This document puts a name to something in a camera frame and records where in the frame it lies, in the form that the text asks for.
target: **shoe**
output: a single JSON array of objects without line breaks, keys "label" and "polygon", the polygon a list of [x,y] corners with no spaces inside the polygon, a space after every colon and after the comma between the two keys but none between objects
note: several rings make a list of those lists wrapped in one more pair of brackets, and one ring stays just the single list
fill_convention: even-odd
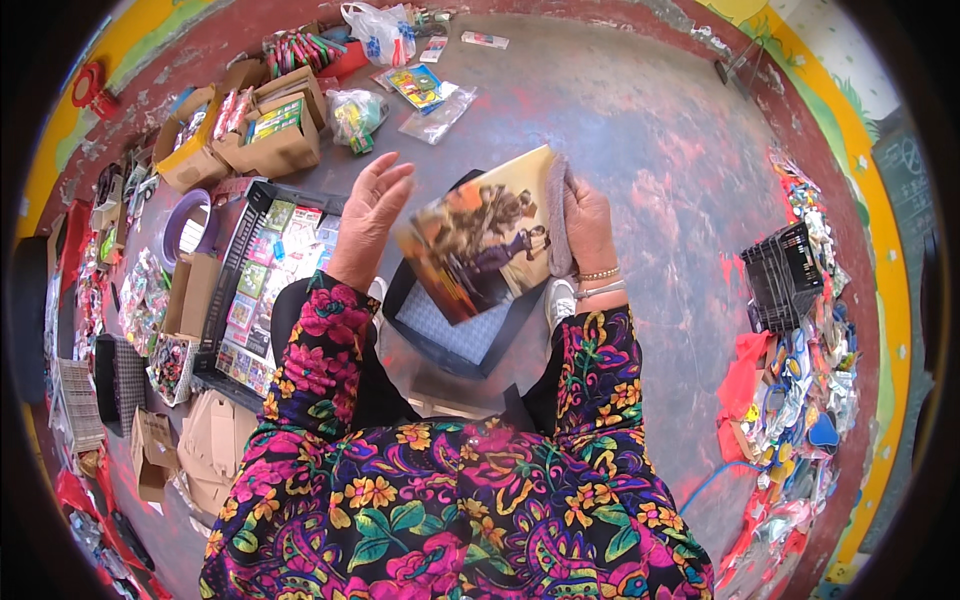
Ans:
[{"label": "shoe", "polygon": [[[377,276],[373,278],[373,283],[370,284],[370,289],[367,290],[367,296],[370,296],[374,300],[378,300],[381,304],[383,299],[387,297],[387,282],[383,277]],[[380,326],[383,324],[383,310],[378,308],[376,314],[373,315],[373,326],[376,327],[376,332],[380,332]]]},{"label": "shoe", "polygon": [[566,279],[554,279],[546,287],[546,298],[543,300],[546,310],[546,322],[550,327],[550,337],[560,324],[560,321],[577,314],[577,301],[573,297],[573,286]]}]

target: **wiping cloth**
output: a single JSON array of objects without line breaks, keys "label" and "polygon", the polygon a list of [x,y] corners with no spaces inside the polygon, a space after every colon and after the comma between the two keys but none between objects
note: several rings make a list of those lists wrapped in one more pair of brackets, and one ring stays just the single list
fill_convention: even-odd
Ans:
[{"label": "wiping cloth", "polygon": [[571,189],[576,188],[570,161],[566,155],[557,154],[553,157],[546,175],[546,208],[550,222],[550,253],[547,255],[547,262],[550,265],[550,275],[554,277],[566,277],[573,273],[573,254],[570,253],[570,245],[566,241],[564,223],[565,185]]}]

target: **blue hose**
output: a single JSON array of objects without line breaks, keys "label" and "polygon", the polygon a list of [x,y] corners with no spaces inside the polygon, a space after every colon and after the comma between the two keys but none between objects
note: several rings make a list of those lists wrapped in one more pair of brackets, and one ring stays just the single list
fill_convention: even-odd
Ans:
[{"label": "blue hose", "polygon": [[679,514],[680,516],[683,516],[684,512],[686,511],[686,508],[687,508],[688,506],[690,506],[690,502],[693,502],[695,499],[697,499],[697,495],[699,495],[700,492],[702,492],[708,485],[710,485],[710,482],[712,482],[714,479],[716,479],[717,475],[719,475],[719,474],[722,473],[723,471],[727,470],[727,468],[732,467],[733,465],[740,465],[740,466],[742,466],[742,467],[749,467],[749,468],[752,468],[753,470],[758,470],[758,471],[764,471],[764,470],[766,470],[765,467],[758,467],[757,465],[751,465],[750,463],[745,463],[745,462],[743,462],[743,461],[733,461],[732,463],[726,463],[725,465],[723,465],[723,466],[721,466],[719,469],[717,469],[717,470],[709,477],[709,479],[708,479],[707,481],[705,481],[704,483],[700,484],[700,487],[699,487],[699,488],[697,488],[696,490],[693,491],[693,493],[692,493],[692,494],[690,495],[690,497],[686,500],[686,502],[684,502],[684,505],[683,505],[682,507],[680,507],[680,510],[678,511],[678,514]]}]

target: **chalkboard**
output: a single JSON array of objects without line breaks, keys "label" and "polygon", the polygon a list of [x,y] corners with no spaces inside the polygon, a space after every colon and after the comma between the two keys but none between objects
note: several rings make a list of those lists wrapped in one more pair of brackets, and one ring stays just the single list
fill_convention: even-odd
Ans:
[{"label": "chalkboard", "polygon": [[893,348],[892,362],[910,360],[910,385],[907,392],[906,411],[900,444],[894,459],[887,487],[877,506],[870,529],[860,544],[859,551],[872,554],[886,532],[890,519],[900,505],[900,495],[910,482],[912,472],[913,443],[917,418],[924,398],[933,387],[933,382],[924,371],[924,335],[920,320],[920,285],[923,276],[924,238],[933,230],[933,194],[926,175],[926,165],[921,156],[917,135],[908,127],[884,135],[872,149],[874,164],[883,180],[894,219],[900,234],[899,251],[902,256],[878,256],[881,260],[903,260],[910,291],[910,356],[900,356]]}]

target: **painted floor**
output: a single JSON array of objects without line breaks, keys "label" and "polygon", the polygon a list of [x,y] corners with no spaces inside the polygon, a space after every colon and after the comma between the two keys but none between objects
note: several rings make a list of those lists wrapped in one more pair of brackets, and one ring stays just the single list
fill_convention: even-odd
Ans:
[{"label": "painted floor", "polygon": [[[397,131],[412,109],[396,94],[392,114],[374,134],[373,155],[399,150],[418,167],[418,188],[405,211],[434,200],[471,169],[490,169],[542,143],[569,156],[578,177],[611,199],[620,255],[637,334],[643,346],[644,414],[650,457],[678,505],[722,463],[714,419],[715,390],[733,358],[733,339],[749,329],[749,293],[736,256],[785,225],[780,184],[767,160],[774,138],[763,115],[712,64],[682,50],[626,32],[526,16],[459,17],[463,30],[508,37],[509,51],[451,44],[434,69],[442,80],[477,85],[482,94],[440,145]],[[343,87],[377,90],[365,67]],[[284,182],[348,193],[372,156],[354,157],[323,135],[315,169]],[[177,199],[161,189],[148,204],[128,257],[156,242],[162,213]],[[380,266],[388,280],[400,257],[390,245]],[[119,287],[122,274],[116,278]],[[546,363],[541,307],[484,382],[466,382],[425,363],[395,332],[381,334],[381,359],[402,393],[415,378],[446,397],[493,405],[511,383],[521,391]],[[109,329],[118,329],[108,308]],[[171,414],[180,430],[186,409],[157,398],[151,410]],[[167,487],[164,516],[133,491],[129,446],[109,439],[114,487],[177,598],[199,597],[196,576],[205,540]],[[684,518],[719,563],[737,536],[755,480],[728,472],[701,494]],[[209,525],[211,518],[202,519]]]}]

